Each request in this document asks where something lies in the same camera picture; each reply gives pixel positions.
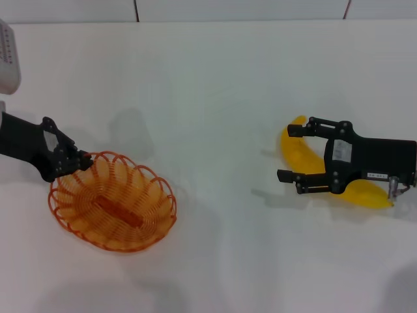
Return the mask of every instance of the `banana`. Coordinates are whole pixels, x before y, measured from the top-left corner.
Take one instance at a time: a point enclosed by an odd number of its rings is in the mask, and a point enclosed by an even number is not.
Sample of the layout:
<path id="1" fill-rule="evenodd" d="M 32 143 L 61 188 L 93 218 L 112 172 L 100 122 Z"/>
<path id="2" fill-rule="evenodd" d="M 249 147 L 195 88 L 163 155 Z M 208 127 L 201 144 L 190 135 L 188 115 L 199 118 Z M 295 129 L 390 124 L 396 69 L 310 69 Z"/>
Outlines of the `banana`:
<path id="1" fill-rule="evenodd" d="M 300 115 L 291 124 L 303 125 L 306 121 L 307 118 Z M 281 153 L 286 163 L 293 171 L 305 174 L 325 172 L 324 160 L 307 146 L 303 138 L 289 137 L 286 127 L 281 135 L 281 144 L 277 142 L 277 148 L 279 146 L 281 146 Z M 385 209 L 393 206 L 382 188 L 363 179 L 351 182 L 344 193 L 331 195 L 371 209 Z"/>

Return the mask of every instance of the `white table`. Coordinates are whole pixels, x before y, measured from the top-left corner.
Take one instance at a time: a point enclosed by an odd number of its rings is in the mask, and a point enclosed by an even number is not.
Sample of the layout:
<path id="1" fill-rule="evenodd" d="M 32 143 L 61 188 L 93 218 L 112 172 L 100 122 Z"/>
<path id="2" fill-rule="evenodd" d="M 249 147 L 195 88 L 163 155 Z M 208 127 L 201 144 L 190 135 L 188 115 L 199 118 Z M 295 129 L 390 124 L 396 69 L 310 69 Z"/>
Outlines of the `white table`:
<path id="1" fill-rule="evenodd" d="M 297 196 L 274 151 L 299 112 L 417 139 L 417 21 L 14 29 L 8 112 L 151 166 L 179 220 L 144 253 L 106 253 L 60 228 L 34 168 L 1 157 L 1 312 L 416 310 L 417 223 Z"/>

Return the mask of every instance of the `label sticker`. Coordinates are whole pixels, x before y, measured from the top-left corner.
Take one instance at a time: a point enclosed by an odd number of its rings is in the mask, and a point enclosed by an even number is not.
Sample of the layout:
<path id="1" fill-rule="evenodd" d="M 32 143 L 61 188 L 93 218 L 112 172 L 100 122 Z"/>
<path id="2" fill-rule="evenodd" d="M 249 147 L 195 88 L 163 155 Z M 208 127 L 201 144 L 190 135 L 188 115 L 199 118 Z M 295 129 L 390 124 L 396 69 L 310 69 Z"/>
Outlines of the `label sticker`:
<path id="1" fill-rule="evenodd" d="M 368 178 L 388 179 L 388 175 L 386 174 L 368 173 L 367 176 Z"/>
<path id="2" fill-rule="evenodd" d="M 352 157 L 352 145 L 349 142 L 336 139 L 333 145 L 332 160 L 350 163 L 351 157 Z"/>
<path id="3" fill-rule="evenodd" d="M 46 142 L 46 147 L 48 147 L 48 150 L 53 152 L 53 150 L 58 145 L 58 138 L 55 134 L 52 134 L 51 132 L 47 132 L 44 130 L 44 138 Z"/>

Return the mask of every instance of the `orange basket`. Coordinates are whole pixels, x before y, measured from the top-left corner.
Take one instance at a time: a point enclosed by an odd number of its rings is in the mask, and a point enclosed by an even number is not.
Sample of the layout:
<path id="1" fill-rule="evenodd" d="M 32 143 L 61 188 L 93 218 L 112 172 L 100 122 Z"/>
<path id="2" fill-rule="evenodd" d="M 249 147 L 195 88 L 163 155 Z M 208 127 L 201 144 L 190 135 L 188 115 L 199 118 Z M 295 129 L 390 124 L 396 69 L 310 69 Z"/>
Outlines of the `orange basket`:
<path id="1" fill-rule="evenodd" d="M 55 180 L 49 207 L 58 223 L 108 251 L 136 252 L 164 238 L 177 220 L 168 182 L 117 153 L 91 153 L 86 171 Z"/>

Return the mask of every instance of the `white wall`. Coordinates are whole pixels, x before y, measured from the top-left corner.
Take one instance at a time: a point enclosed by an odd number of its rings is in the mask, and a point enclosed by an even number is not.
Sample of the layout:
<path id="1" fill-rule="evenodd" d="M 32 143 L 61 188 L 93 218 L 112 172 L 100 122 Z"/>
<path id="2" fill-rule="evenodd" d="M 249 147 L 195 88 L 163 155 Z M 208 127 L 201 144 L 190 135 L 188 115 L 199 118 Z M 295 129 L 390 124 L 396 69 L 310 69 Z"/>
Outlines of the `white wall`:
<path id="1" fill-rule="evenodd" d="M 134 0 L 0 0 L 8 23 L 135 22 Z"/>
<path id="2" fill-rule="evenodd" d="M 347 18 L 417 18 L 416 0 L 352 0 Z"/>
<path id="3" fill-rule="evenodd" d="M 342 19 L 347 0 L 138 0 L 141 22 Z"/>

